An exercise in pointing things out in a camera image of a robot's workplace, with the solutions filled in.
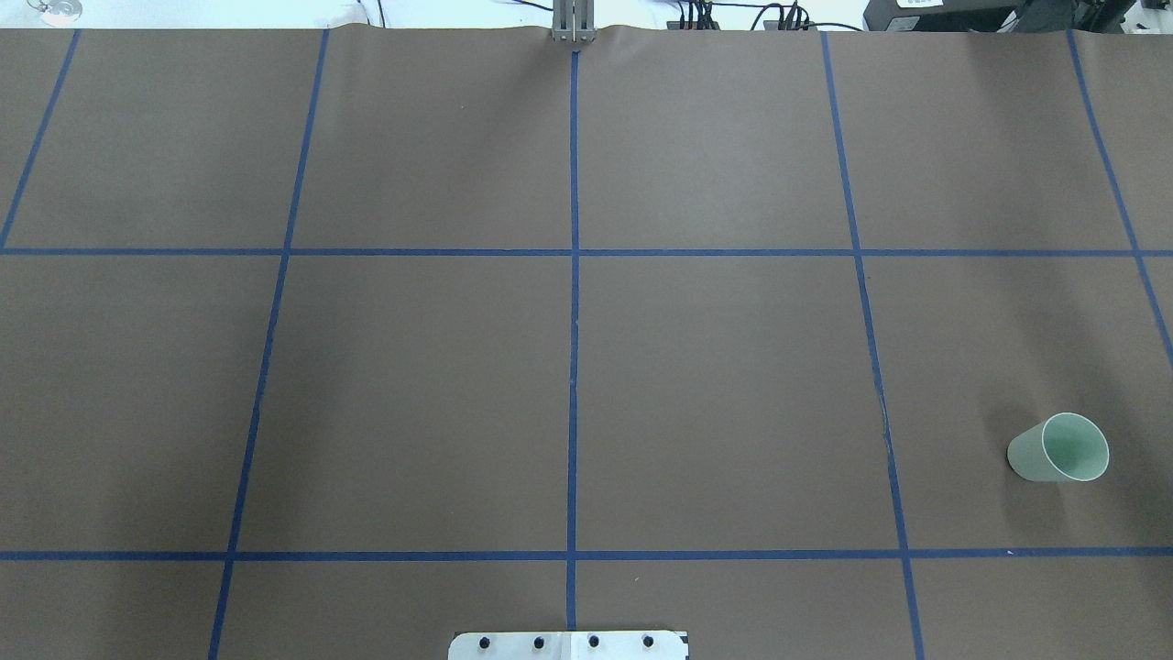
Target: plastic cup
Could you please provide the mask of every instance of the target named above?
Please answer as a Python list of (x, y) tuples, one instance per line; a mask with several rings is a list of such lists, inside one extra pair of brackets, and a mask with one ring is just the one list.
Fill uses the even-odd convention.
[(1006, 458), (1030, 482), (1091, 482), (1107, 470), (1107, 438), (1091, 420), (1060, 413), (1010, 442)]

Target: cup rim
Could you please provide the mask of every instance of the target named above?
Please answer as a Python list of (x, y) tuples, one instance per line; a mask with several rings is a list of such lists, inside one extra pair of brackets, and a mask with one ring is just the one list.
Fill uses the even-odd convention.
[[(1103, 468), (1100, 468), (1100, 471), (1097, 472), (1094, 476), (1087, 477), (1086, 479), (1080, 479), (1079, 477), (1076, 477), (1074, 475), (1069, 475), (1062, 468), (1059, 468), (1058, 465), (1056, 465), (1053, 461), (1051, 461), (1051, 454), (1049, 451), (1046, 451), (1046, 428), (1051, 426), (1051, 422), (1055, 422), (1056, 420), (1058, 420), (1060, 417), (1067, 417), (1067, 419), (1074, 417), (1074, 419), (1078, 419), (1078, 420), (1080, 420), (1082, 422), (1084, 422), (1085, 424), (1087, 424), (1089, 427), (1091, 427), (1092, 429), (1096, 430), (1096, 435), (1099, 437), (1100, 443), (1104, 445), (1104, 465), (1103, 465)], [(1107, 438), (1104, 436), (1104, 431), (1101, 431), (1100, 428), (1094, 422), (1092, 422), (1091, 420), (1087, 420), (1086, 417), (1084, 417), (1083, 415), (1079, 415), (1078, 413), (1056, 413), (1051, 417), (1047, 417), (1046, 422), (1043, 423), (1043, 433), (1039, 434), (1039, 443), (1043, 445), (1043, 457), (1046, 458), (1046, 462), (1051, 465), (1051, 468), (1055, 468), (1056, 472), (1058, 472), (1059, 475), (1063, 475), (1064, 477), (1066, 477), (1067, 479), (1071, 479), (1072, 482), (1093, 482), (1096, 479), (1099, 479), (1100, 477), (1104, 476), (1105, 472), (1107, 472), (1107, 464), (1112, 460), (1112, 448), (1108, 447)]]

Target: white bracket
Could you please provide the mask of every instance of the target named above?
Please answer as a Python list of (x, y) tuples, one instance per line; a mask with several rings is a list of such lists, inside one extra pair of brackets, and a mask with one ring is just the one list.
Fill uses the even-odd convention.
[(555, 41), (595, 41), (595, 0), (554, 0)]
[(448, 646), (448, 660), (689, 660), (689, 633), (462, 633)]

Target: horizontal blue line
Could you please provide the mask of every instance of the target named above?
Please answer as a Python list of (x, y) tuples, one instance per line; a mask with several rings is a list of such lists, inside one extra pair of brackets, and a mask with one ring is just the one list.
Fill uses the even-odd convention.
[[(226, 552), (0, 551), (0, 562), (224, 562)], [(235, 562), (565, 562), (561, 550), (537, 551), (337, 551), (236, 552)], [(771, 562), (808, 559), (901, 559), (900, 550), (579, 550), (578, 562)], [(969, 547), (909, 550), (911, 559), (1015, 559), (1030, 557), (1173, 557), (1173, 547)]]
[(224, 562), (223, 552), (0, 550), (0, 562)]
[[(583, 249), (582, 257), (1173, 257), (1173, 250), (995, 250), (995, 249)], [(9, 256), (280, 256), (280, 247), (2, 247)], [(423, 256), (423, 257), (569, 257), (570, 249), (463, 247), (293, 247), (292, 256)]]

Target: sticker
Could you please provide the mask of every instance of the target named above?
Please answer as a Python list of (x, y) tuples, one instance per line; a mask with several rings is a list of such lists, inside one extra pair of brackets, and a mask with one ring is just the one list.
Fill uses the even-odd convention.
[(887, 32), (909, 32), (921, 22), (921, 16), (901, 16), (888, 21)]

